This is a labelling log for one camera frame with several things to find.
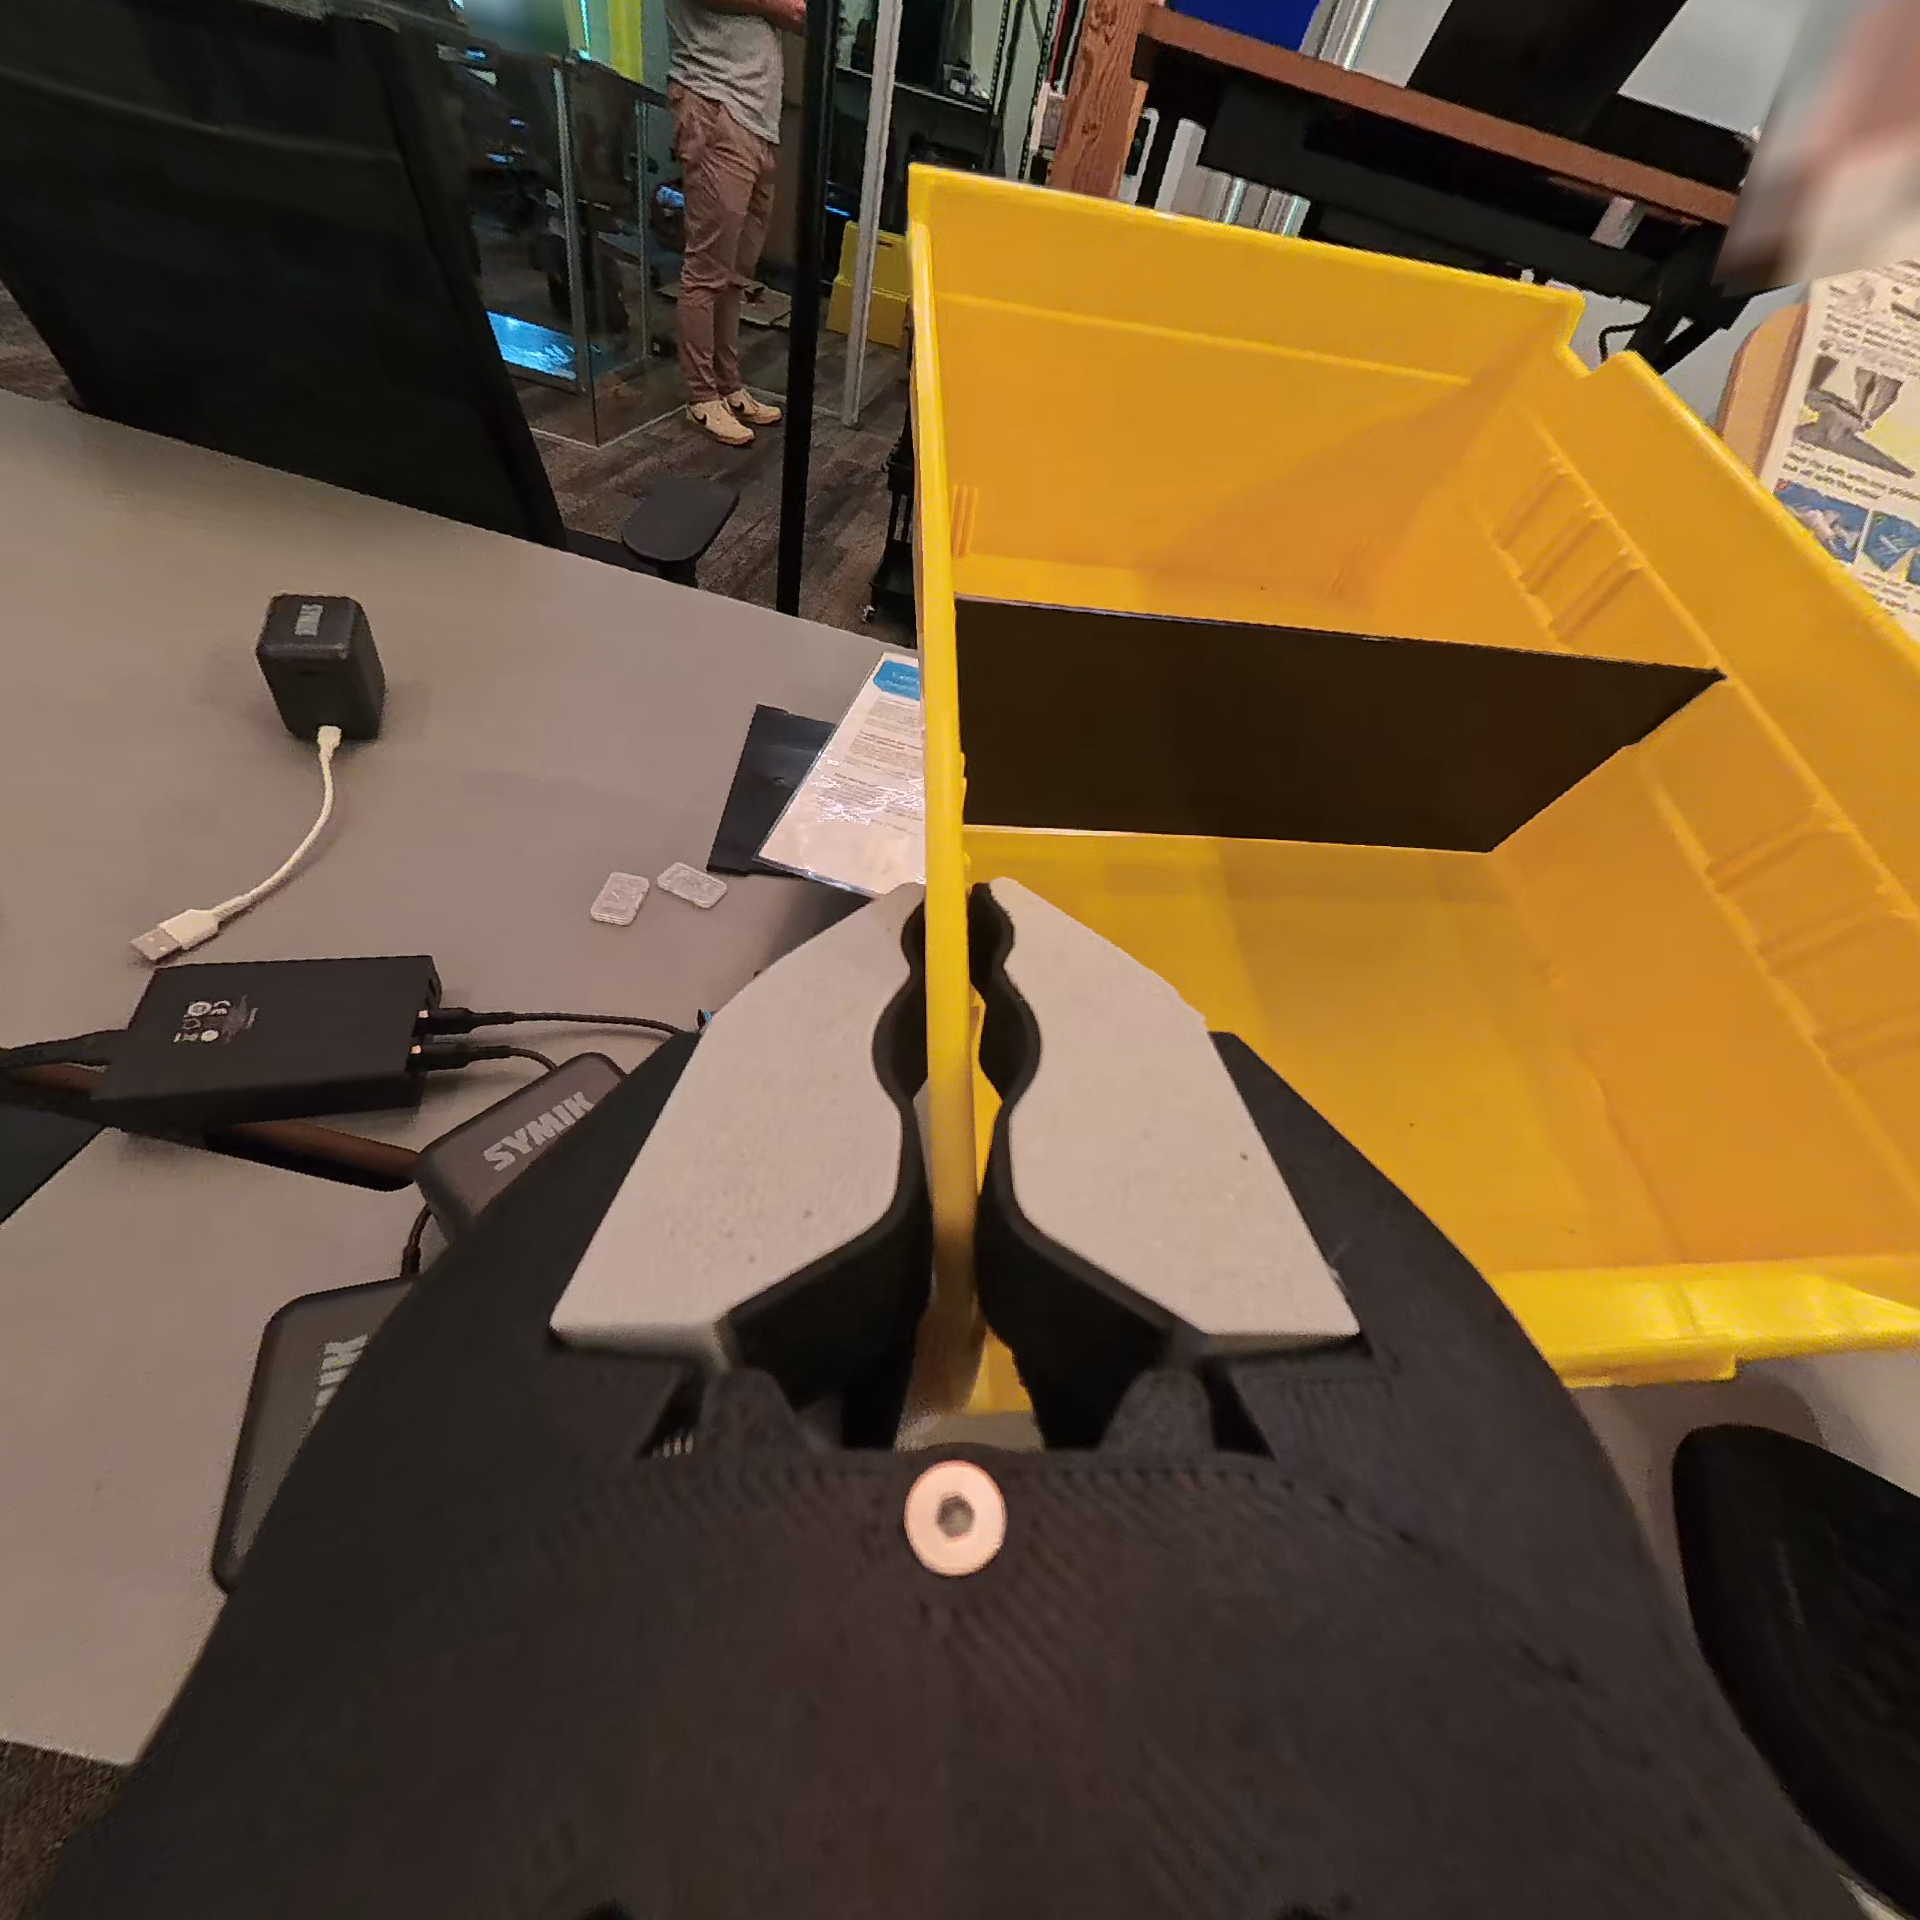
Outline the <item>black bin divider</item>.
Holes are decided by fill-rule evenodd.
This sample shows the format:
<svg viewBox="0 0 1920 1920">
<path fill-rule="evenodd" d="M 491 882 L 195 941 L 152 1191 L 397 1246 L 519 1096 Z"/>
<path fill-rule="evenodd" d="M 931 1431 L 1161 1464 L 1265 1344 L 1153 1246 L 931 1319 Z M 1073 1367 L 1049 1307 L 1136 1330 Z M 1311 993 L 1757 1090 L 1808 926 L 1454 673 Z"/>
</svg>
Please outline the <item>black bin divider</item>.
<svg viewBox="0 0 1920 1920">
<path fill-rule="evenodd" d="M 961 599 L 965 821 L 1487 856 L 1721 673 Z"/>
</svg>

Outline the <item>wooden document stand board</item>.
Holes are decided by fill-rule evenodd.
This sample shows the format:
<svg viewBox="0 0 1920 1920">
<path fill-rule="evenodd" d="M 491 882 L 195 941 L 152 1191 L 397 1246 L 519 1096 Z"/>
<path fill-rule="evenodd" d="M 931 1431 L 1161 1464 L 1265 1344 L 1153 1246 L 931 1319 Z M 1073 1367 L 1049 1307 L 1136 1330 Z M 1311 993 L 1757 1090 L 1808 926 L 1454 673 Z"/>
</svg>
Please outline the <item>wooden document stand board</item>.
<svg viewBox="0 0 1920 1920">
<path fill-rule="evenodd" d="M 1737 352 L 1721 393 L 1718 430 L 1759 480 L 1763 461 L 1770 454 L 1775 425 L 1784 413 L 1791 361 L 1805 313 L 1807 304 L 1799 304 L 1765 320 Z"/>
</svg>

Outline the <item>black usb hub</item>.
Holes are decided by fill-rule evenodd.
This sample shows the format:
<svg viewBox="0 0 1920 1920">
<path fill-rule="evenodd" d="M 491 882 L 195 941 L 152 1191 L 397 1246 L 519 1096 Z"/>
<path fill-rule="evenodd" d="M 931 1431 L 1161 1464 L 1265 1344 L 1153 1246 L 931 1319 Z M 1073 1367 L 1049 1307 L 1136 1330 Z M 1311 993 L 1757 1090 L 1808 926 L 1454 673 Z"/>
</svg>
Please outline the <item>black usb hub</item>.
<svg viewBox="0 0 1920 1920">
<path fill-rule="evenodd" d="M 439 1009 L 426 953 L 162 968 L 88 1102 L 161 1129 L 411 1110 Z"/>
</svg>

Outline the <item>black power adapter cube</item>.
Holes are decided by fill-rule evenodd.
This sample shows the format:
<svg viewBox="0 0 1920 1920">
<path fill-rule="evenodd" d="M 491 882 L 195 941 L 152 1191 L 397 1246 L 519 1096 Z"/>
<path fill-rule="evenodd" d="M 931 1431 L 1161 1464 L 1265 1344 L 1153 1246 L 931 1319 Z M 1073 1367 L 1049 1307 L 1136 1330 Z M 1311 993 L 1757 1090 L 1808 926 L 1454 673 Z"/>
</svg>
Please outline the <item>black power adapter cube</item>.
<svg viewBox="0 0 1920 1920">
<path fill-rule="evenodd" d="M 375 741 L 387 673 L 363 607 L 346 594 L 282 593 L 267 603 L 257 665 L 289 737 L 317 746 Z"/>
</svg>

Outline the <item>wooden desk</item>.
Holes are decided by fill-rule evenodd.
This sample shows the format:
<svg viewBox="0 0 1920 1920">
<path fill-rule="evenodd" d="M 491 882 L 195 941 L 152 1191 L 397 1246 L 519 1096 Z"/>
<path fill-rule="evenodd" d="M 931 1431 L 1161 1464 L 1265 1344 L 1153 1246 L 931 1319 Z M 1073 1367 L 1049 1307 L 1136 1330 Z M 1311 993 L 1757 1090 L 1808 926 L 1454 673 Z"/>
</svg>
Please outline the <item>wooden desk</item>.
<svg viewBox="0 0 1920 1920">
<path fill-rule="evenodd" d="M 1681 6 L 1446 6 L 1407 82 L 1286 47 L 1315 11 L 1085 6 L 1047 184 L 1115 198 L 1150 111 L 1141 206 L 1197 129 L 1197 166 L 1303 201 L 1309 240 L 1634 304 L 1656 368 L 1744 313 L 1721 250 L 1749 139 L 1626 95 Z"/>
</svg>

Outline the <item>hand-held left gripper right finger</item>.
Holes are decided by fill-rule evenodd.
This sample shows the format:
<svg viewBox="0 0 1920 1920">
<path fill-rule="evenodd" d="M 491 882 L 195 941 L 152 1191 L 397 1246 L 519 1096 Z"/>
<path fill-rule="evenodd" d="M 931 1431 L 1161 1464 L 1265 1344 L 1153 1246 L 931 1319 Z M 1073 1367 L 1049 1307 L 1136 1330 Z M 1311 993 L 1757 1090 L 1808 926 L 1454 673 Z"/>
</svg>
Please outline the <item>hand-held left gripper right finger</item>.
<svg viewBox="0 0 1920 1920">
<path fill-rule="evenodd" d="M 968 902 L 1000 1106 L 977 1297 L 1042 1445 L 1093 1450 L 1134 1385 L 1347 1354 L 1361 1321 L 1207 1021 L 1021 880 Z"/>
</svg>

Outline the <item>black flat pouch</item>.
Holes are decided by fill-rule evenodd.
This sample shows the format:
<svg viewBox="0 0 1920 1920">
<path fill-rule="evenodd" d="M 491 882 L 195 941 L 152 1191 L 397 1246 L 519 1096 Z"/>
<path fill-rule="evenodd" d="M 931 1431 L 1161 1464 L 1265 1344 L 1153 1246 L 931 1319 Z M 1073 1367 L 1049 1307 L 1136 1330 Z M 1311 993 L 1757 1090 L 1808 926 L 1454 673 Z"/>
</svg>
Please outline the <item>black flat pouch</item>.
<svg viewBox="0 0 1920 1920">
<path fill-rule="evenodd" d="M 761 857 L 767 838 L 832 738 L 834 722 L 759 705 L 743 738 L 706 871 L 719 878 L 786 877 Z"/>
</svg>

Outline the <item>black metal post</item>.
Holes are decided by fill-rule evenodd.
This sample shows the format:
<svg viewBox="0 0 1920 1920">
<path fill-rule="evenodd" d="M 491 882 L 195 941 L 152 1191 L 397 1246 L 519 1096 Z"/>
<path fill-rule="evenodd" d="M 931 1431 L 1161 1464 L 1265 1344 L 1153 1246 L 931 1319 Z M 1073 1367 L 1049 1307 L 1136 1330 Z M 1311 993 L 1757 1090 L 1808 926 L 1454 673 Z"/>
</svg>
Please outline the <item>black metal post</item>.
<svg viewBox="0 0 1920 1920">
<path fill-rule="evenodd" d="M 783 486 L 775 560 L 775 608 L 800 615 L 810 450 L 814 427 L 822 330 L 825 311 L 825 191 L 832 145 L 832 70 L 837 2 L 805 6 L 797 279 L 789 307 Z"/>
</svg>

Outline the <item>laminated paper sheet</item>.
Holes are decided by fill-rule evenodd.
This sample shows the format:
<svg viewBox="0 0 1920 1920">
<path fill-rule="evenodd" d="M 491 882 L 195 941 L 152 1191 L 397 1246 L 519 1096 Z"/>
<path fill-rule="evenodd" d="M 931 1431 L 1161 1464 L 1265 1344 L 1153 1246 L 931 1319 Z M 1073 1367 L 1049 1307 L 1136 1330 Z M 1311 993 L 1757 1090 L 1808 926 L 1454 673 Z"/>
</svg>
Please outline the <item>laminated paper sheet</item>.
<svg viewBox="0 0 1920 1920">
<path fill-rule="evenodd" d="M 759 846 L 778 873 L 878 898 L 927 880 L 922 661 L 881 657 Z"/>
</svg>

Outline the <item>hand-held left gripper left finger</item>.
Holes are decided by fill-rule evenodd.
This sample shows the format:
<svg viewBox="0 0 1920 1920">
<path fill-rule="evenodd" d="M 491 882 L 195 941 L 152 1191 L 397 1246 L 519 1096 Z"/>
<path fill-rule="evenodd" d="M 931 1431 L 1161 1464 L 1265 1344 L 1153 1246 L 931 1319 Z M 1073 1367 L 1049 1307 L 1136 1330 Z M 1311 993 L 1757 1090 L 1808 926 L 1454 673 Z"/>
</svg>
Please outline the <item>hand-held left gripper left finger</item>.
<svg viewBox="0 0 1920 1920">
<path fill-rule="evenodd" d="M 925 887 L 898 886 L 712 1017 L 549 1314 L 567 1385 L 664 1429 L 765 1377 L 841 1450 L 898 1445 L 934 1291 L 919 1099 Z"/>
</svg>

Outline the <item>printed instruction sheet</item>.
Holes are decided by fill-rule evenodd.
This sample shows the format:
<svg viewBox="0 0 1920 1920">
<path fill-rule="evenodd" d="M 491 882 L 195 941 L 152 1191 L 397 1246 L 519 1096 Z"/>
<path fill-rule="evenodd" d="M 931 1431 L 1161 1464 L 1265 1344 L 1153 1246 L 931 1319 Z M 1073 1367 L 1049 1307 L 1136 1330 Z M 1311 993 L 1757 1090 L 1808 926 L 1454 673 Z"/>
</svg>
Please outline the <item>printed instruction sheet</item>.
<svg viewBox="0 0 1920 1920">
<path fill-rule="evenodd" d="M 1763 488 L 1918 637 L 1918 264 L 1813 287 Z"/>
</svg>

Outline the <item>yellow plastic storage bin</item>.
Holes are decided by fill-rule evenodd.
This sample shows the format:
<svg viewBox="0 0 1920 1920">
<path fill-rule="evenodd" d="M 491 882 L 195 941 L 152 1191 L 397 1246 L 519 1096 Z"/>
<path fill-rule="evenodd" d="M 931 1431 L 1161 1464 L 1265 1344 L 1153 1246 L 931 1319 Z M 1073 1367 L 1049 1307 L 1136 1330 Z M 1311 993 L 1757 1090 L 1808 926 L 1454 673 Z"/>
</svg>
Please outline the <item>yellow plastic storage bin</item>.
<svg viewBox="0 0 1920 1920">
<path fill-rule="evenodd" d="M 919 167 L 938 1246 L 1013 878 L 1239 1037 L 1570 1385 L 1915 1350 L 1915 647 L 1569 294 Z M 955 607 L 1721 685 L 1487 856 L 965 821 Z"/>
</svg>

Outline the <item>black office chair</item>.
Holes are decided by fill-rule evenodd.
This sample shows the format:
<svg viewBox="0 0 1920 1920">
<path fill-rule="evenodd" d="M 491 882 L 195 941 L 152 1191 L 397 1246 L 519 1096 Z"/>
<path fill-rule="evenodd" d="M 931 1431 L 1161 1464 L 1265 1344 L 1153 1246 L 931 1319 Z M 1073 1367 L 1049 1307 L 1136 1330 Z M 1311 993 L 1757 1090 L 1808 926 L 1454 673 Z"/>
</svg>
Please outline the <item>black office chair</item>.
<svg viewBox="0 0 1920 1920">
<path fill-rule="evenodd" d="M 566 527 L 437 42 L 359 10 L 5 6 L 5 288 L 88 415 L 694 589 L 728 488 Z"/>
</svg>

